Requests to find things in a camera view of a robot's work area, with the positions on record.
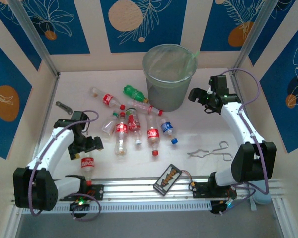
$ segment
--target gray floor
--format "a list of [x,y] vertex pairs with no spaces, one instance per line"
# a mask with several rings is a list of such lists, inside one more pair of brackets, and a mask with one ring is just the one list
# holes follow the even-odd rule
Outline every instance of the gray floor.
[[70,214],[23,215],[17,238],[278,238],[273,204],[251,212],[241,204],[223,216],[210,212],[103,213],[93,222]]

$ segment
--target clear plastic bottle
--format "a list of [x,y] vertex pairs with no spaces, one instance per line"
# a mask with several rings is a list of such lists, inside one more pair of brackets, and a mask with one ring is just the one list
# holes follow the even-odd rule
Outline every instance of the clear plastic bottle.
[[120,118],[116,125],[116,146],[115,146],[115,154],[116,155],[124,155],[127,153],[126,140],[127,140],[127,121],[126,121],[126,113],[121,112]]
[[126,115],[128,117],[128,130],[134,136],[135,144],[140,145],[141,144],[140,123],[139,123],[136,109],[128,108],[126,110]]
[[125,109],[125,105],[121,104],[117,98],[110,95],[109,93],[104,93],[100,89],[96,87],[92,87],[89,90],[89,93],[92,97],[97,98],[101,100],[104,104],[106,104],[109,107],[119,107],[121,110]]
[[159,130],[157,126],[156,116],[153,114],[146,115],[146,121],[147,121],[148,143],[152,148],[152,155],[157,156],[159,154],[158,146],[160,142],[160,137],[159,137]]
[[130,106],[131,108],[135,108],[138,112],[145,113],[145,114],[154,113],[158,116],[161,116],[163,113],[162,110],[154,108],[148,103],[137,102],[136,100],[133,100],[133,99],[129,99],[127,102],[127,105]]
[[111,136],[116,128],[117,120],[119,117],[119,111],[114,110],[113,114],[106,118],[101,130],[106,136]]
[[82,152],[80,154],[81,161],[80,161],[80,169],[82,174],[85,176],[87,181],[87,186],[91,186],[91,179],[93,176],[93,171],[95,169],[95,162],[94,158],[91,155],[91,152]]
[[178,140],[176,137],[176,131],[171,125],[168,117],[166,116],[159,117],[158,124],[160,125],[163,134],[168,138],[170,138],[172,144],[178,143]]

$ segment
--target metal tool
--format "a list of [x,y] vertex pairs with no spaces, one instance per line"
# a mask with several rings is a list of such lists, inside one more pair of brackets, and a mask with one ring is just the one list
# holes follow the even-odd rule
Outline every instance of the metal tool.
[[[192,157],[199,157],[199,158],[204,158],[207,155],[222,155],[224,161],[231,161],[233,159],[232,154],[230,154],[230,153],[215,153],[216,151],[227,149],[228,148],[228,142],[227,141],[221,141],[219,143],[219,146],[220,147],[218,149],[214,149],[212,151],[204,150],[204,149],[198,149],[198,150],[193,151],[193,152],[188,152],[188,155],[190,155]],[[204,152],[204,154],[202,156],[197,155],[197,153],[199,153],[199,152]]]
[[69,106],[66,106],[65,104],[61,103],[60,101],[55,102],[55,105],[62,108],[69,115],[71,115],[73,113],[73,110]]

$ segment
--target trash can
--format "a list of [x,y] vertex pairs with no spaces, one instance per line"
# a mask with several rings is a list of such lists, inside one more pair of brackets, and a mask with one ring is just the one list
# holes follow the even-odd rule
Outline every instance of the trash can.
[[185,47],[163,44],[151,48],[143,58],[150,104],[165,112],[178,109],[196,69],[197,59]]

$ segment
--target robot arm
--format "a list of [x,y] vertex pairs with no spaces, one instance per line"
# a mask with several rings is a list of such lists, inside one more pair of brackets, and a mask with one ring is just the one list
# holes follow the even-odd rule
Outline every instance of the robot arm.
[[[34,209],[50,211],[59,199],[71,193],[86,193],[87,184],[84,176],[66,176],[61,180],[54,181],[52,174],[66,149],[68,149],[71,159],[75,159],[76,154],[82,151],[89,152],[95,149],[103,149],[99,137],[92,138],[90,136],[86,138],[82,134],[85,123],[76,124],[64,130],[64,127],[73,122],[85,121],[87,118],[85,113],[75,111],[70,120],[58,120],[54,125],[51,137],[40,153],[26,168],[17,168],[14,171],[13,186],[17,207],[29,208],[28,189],[30,176],[42,154],[44,156],[35,171],[32,185],[32,204]],[[63,132],[54,140],[55,136],[62,130]]]
[[[272,177],[276,156],[276,146],[273,142],[266,142],[265,139],[255,130],[244,110],[239,110],[242,106],[236,94],[230,94],[227,88],[226,76],[212,76],[209,80],[211,90],[205,91],[194,88],[190,92],[189,100],[201,103],[205,107],[206,113],[218,113],[228,123],[233,132],[239,150],[230,168],[211,173],[208,181],[209,189],[217,190],[221,187],[229,186],[246,181],[259,181],[264,179],[264,173],[259,159],[259,151],[253,140],[256,136],[264,155],[268,179]],[[248,123],[250,130],[242,120],[240,113]]]

